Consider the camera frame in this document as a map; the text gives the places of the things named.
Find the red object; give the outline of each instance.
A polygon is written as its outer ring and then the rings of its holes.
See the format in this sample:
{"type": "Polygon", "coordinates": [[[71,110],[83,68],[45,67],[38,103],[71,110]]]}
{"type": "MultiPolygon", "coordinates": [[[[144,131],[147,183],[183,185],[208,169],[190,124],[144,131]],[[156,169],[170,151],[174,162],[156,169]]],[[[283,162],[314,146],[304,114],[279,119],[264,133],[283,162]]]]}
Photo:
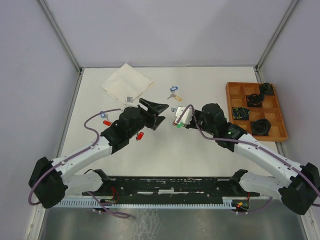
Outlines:
{"type": "Polygon", "coordinates": [[[104,125],[107,125],[107,126],[111,126],[111,122],[109,122],[109,121],[107,121],[107,120],[104,120],[104,121],[103,121],[103,124],[104,124],[104,125]]]}
{"type": "Polygon", "coordinates": [[[141,140],[142,139],[142,137],[144,136],[144,132],[142,131],[142,132],[140,132],[139,134],[138,134],[138,136],[136,136],[136,140],[138,141],[138,140],[141,140]]]}

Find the wooden tray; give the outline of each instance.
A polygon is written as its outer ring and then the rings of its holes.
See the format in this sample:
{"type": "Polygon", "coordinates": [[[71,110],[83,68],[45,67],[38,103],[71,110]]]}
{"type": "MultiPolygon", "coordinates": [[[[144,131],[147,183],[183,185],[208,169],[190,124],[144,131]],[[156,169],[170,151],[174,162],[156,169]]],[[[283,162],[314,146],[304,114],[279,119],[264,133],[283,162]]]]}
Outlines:
{"type": "Polygon", "coordinates": [[[228,82],[225,86],[228,102],[229,121],[237,124],[252,134],[251,123],[259,119],[268,119],[271,123],[269,136],[254,135],[258,141],[284,142],[288,138],[275,86],[271,83],[274,95],[265,95],[262,107],[248,107],[246,96],[260,94],[259,86],[262,83],[228,82]],[[232,108],[243,107],[250,110],[249,120],[235,120],[232,108]]]}

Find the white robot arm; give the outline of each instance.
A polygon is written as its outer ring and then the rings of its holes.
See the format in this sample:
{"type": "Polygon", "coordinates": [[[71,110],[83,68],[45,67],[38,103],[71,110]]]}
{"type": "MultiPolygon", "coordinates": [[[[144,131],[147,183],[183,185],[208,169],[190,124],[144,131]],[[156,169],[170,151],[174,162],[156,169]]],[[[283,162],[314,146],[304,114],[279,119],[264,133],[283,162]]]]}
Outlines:
{"type": "Polygon", "coordinates": [[[281,199],[289,209],[300,215],[304,215],[318,197],[311,186],[320,189],[316,166],[311,163],[303,166],[262,145],[243,128],[227,122],[218,104],[206,104],[201,111],[195,110],[192,105],[178,107],[175,116],[173,125],[198,129],[204,138],[215,140],[219,146],[246,157],[274,176],[239,170],[231,179],[246,192],[281,199]],[[214,137],[207,137],[203,132],[214,137]]]}
{"type": "Polygon", "coordinates": [[[75,173],[94,161],[121,150],[144,127],[156,130],[165,119],[159,114],[169,105],[150,102],[143,98],[140,98],[139,102],[146,106],[147,110],[140,105],[126,107],[119,119],[100,136],[96,132],[98,137],[91,144],[50,161],[46,157],[39,159],[28,183],[31,187],[29,203],[38,204],[31,200],[33,193],[44,208],[51,208],[65,196],[99,190],[109,179],[102,170],[94,170],[83,175],[75,175],[75,173]]]}

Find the gray wall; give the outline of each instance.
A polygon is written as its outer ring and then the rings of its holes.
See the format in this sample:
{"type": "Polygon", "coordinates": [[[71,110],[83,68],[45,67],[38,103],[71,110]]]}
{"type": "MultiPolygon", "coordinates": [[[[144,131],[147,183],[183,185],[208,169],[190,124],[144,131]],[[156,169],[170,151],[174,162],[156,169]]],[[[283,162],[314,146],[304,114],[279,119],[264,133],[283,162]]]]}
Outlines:
{"type": "Polygon", "coordinates": [[[256,65],[291,0],[47,0],[82,67],[256,65]]]}
{"type": "MultiPolygon", "coordinates": [[[[301,1],[267,59],[263,76],[276,84],[289,135],[285,142],[289,156],[320,169],[319,9],[319,0],[301,1]]],[[[320,210],[316,213],[320,220],[320,210]]]]}
{"type": "Polygon", "coordinates": [[[77,80],[35,0],[0,3],[0,235],[21,240],[36,161],[57,152],[77,80]]]}

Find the cable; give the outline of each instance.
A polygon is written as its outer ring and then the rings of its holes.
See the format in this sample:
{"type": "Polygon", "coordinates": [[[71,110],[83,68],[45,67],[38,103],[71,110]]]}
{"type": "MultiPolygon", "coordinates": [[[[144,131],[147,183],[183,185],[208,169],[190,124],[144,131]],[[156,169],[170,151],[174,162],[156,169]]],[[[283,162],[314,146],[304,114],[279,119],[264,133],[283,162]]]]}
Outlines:
{"type": "Polygon", "coordinates": [[[84,174],[88,173],[89,171],[93,171],[93,169],[88,169],[87,171],[84,172],[84,174]]]}
{"type": "MultiPolygon", "coordinates": [[[[115,109],[111,109],[111,110],[104,111],[104,113],[109,113],[109,112],[119,111],[119,110],[121,110],[121,109],[120,109],[120,108],[115,108],[115,109]]],[[[71,159],[75,158],[76,156],[79,156],[80,154],[83,154],[83,153],[85,153],[86,151],[90,150],[91,147],[94,147],[94,146],[97,144],[97,142],[99,141],[100,135],[99,135],[99,133],[98,133],[97,130],[95,130],[95,129],[91,128],[91,127],[88,127],[88,126],[87,126],[87,123],[88,123],[91,119],[95,118],[96,116],[99,116],[100,114],[101,114],[101,113],[99,112],[99,113],[97,113],[97,114],[89,117],[88,120],[86,120],[86,121],[84,122],[84,124],[83,124],[83,126],[84,126],[86,129],[91,130],[91,131],[93,131],[93,132],[96,134],[96,140],[93,142],[93,144],[92,144],[91,146],[88,146],[88,147],[86,147],[85,149],[83,149],[83,150],[81,150],[81,151],[79,151],[79,152],[77,152],[77,153],[75,153],[75,154],[67,157],[67,158],[64,159],[63,161],[60,161],[58,164],[54,165],[54,166],[51,167],[48,171],[46,171],[43,175],[41,175],[41,177],[39,177],[39,179],[35,182],[35,184],[34,184],[33,187],[31,188],[31,191],[30,191],[29,196],[28,196],[28,203],[29,203],[31,206],[36,206],[36,205],[40,204],[39,201],[38,201],[38,202],[32,202],[32,195],[33,195],[33,193],[35,192],[35,189],[38,187],[39,183],[40,183],[49,173],[51,173],[51,172],[52,172],[53,170],[55,170],[56,168],[62,166],[63,164],[67,163],[67,162],[70,161],[71,159]]]]}
{"type": "Polygon", "coordinates": [[[125,213],[125,212],[120,212],[120,211],[110,211],[109,209],[107,209],[100,201],[98,198],[95,197],[95,195],[92,194],[92,192],[90,191],[87,191],[87,193],[93,197],[94,200],[96,200],[96,202],[103,208],[103,210],[105,210],[105,212],[107,214],[110,214],[116,218],[119,218],[119,219],[128,219],[131,217],[130,214],[128,213],[125,213]]]}
{"type": "Polygon", "coordinates": [[[259,119],[251,123],[252,135],[268,136],[271,128],[271,123],[268,119],[259,119]]]}
{"type": "Polygon", "coordinates": [[[238,211],[237,214],[252,214],[252,213],[260,212],[260,211],[264,210],[266,207],[268,207],[268,206],[271,204],[272,199],[273,199],[273,197],[271,196],[271,197],[268,199],[268,201],[266,202],[266,204],[263,205],[262,207],[259,207],[259,208],[255,209],[255,210],[247,211],[247,212],[240,212],[240,211],[238,211]]]}
{"type": "Polygon", "coordinates": [[[259,87],[259,89],[260,89],[260,92],[264,95],[274,95],[274,88],[268,82],[265,82],[264,84],[262,84],[259,87]]]}
{"type": "MultiPolygon", "coordinates": [[[[290,163],[288,163],[287,161],[283,160],[282,158],[280,158],[279,156],[277,156],[276,154],[274,154],[273,152],[269,151],[268,149],[265,149],[262,146],[259,146],[253,142],[249,142],[249,141],[243,141],[243,140],[235,140],[235,139],[226,139],[226,138],[221,138],[221,137],[207,137],[202,130],[200,129],[198,123],[197,123],[197,119],[196,119],[196,115],[195,115],[195,108],[192,104],[189,104],[188,106],[185,107],[185,109],[183,110],[182,114],[180,115],[180,117],[177,120],[177,123],[180,122],[180,120],[182,119],[182,117],[184,116],[184,114],[186,113],[186,111],[191,108],[192,109],[192,113],[193,113],[193,119],[195,122],[195,126],[196,128],[199,130],[199,132],[201,133],[201,135],[208,140],[214,140],[214,141],[225,141],[225,142],[232,142],[232,143],[240,143],[240,144],[247,144],[250,146],[255,147],[256,149],[261,149],[263,152],[265,152],[266,154],[270,155],[271,157],[277,159],[278,161],[280,161],[281,163],[283,163],[285,166],[287,166],[288,168],[291,168],[293,171],[295,171],[298,175],[300,175],[309,185],[310,187],[315,191],[315,193],[318,195],[318,197],[320,198],[320,191],[316,188],[316,186],[298,169],[296,169],[294,166],[292,166],[290,163]]],[[[320,207],[320,204],[313,204],[313,206],[315,207],[320,207]]]]}
{"type": "Polygon", "coordinates": [[[250,110],[245,107],[233,107],[232,114],[236,120],[249,120],[250,110]]]}
{"type": "Polygon", "coordinates": [[[262,106],[262,102],[264,99],[265,99],[265,96],[263,94],[253,93],[246,97],[246,103],[248,107],[257,108],[262,106]]]}

